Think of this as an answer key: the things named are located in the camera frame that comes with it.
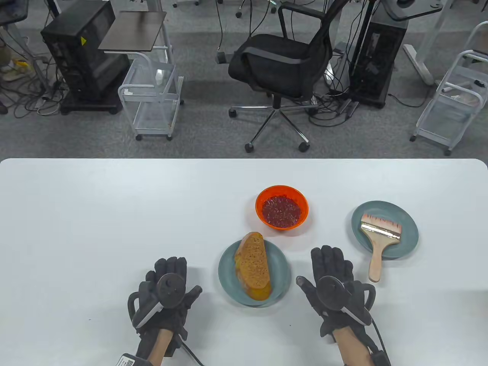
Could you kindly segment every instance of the computer tower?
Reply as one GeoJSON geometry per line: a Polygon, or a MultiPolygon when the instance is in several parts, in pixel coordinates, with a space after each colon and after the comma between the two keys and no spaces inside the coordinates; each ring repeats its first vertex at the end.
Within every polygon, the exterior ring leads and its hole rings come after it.
{"type": "Polygon", "coordinates": [[[110,1],[78,0],[41,31],[74,99],[104,98],[107,86],[129,68],[126,55],[98,49],[114,20],[110,1]]]}
{"type": "Polygon", "coordinates": [[[395,57],[407,26],[407,20],[394,21],[383,4],[378,4],[350,75],[350,94],[353,100],[378,108],[385,106],[395,57]]]}

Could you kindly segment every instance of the brush bristles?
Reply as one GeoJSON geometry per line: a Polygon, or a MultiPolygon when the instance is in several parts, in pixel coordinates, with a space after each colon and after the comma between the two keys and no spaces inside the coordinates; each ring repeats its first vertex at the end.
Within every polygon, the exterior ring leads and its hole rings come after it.
{"type": "Polygon", "coordinates": [[[380,219],[378,217],[374,217],[368,214],[364,214],[361,217],[361,225],[368,224],[371,226],[375,226],[379,229],[389,231],[392,234],[400,236],[402,234],[402,226],[400,224],[394,223],[393,221],[380,219]]]}

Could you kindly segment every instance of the chair armrest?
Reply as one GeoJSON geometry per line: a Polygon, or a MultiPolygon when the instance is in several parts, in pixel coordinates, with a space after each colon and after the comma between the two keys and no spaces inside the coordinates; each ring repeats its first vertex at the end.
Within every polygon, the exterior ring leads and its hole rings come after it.
{"type": "Polygon", "coordinates": [[[281,30],[283,32],[283,37],[285,38],[288,38],[288,35],[286,34],[285,20],[283,18],[283,9],[290,10],[295,13],[308,15],[310,17],[318,18],[322,21],[326,17],[325,13],[321,11],[310,9],[307,8],[306,6],[293,4],[292,2],[289,1],[282,2],[280,8],[278,9],[278,15],[280,17],[280,24],[281,24],[281,30]]]}
{"type": "Polygon", "coordinates": [[[244,51],[242,51],[241,59],[247,58],[247,54],[251,54],[254,56],[262,57],[267,60],[272,60],[280,63],[287,63],[289,65],[298,65],[300,63],[305,63],[309,61],[309,58],[306,59],[292,59],[290,57],[277,55],[276,53],[264,51],[262,49],[256,47],[246,47],[244,51]]]}

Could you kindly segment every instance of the black mesh chair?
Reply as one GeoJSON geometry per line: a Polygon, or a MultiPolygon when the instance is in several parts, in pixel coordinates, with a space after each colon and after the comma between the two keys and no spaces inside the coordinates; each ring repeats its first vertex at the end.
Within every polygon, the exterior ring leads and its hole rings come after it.
{"type": "Polygon", "coordinates": [[[229,76],[245,82],[254,91],[266,92],[273,96],[271,106],[234,106],[229,109],[230,117],[237,116],[236,109],[271,109],[271,113],[256,135],[245,145],[247,152],[254,150],[254,141],[275,115],[283,117],[304,140],[298,149],[302,152],[308,150],[310,147],[308,139],[290,121],[284,111],[317,108],[313,98],[314,84],[322,77],[332,57],[329,26],[348,2],[349,0],[335,0],[327,13],[283,2],[278,9],[283,36],[258,34],[248,38],[234,53],[229,64],[229,76]],[[290,40],[287,37],[283,9],[321,20],[319,30],[309,44],[290,40]],[[282,98],[302,102],[303,105],[282,106],[282,98]]]}

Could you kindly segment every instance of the wooden handle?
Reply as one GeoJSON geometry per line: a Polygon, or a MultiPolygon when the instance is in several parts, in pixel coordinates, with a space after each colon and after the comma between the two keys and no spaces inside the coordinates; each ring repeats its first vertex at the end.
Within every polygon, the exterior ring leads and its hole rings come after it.
{"type": "Polygon", "coordinates": [[[164,354],[166,353],[166,349],[168,348],[169,342],[173,338],[173,332],[167,329],[160,329],[158,333],[158,337],[156,339],[156,343],[147,358],[147,360],[153,366],[161,366],[163,362],[164,354]]]}
{"type": "Polygon", "coordinates": [[[369,263],[369,279],[373,282],[378,282],[381,278],[382,254],[383,248],[379,245],[373,245],[373,256],[369,263]]]}
{"type": "Polygon", "coordinates": [[[344,365],[347,366],[374,366],[368,349],[356,338],[350,327],[336,329],[332,332],[344,365]]]}

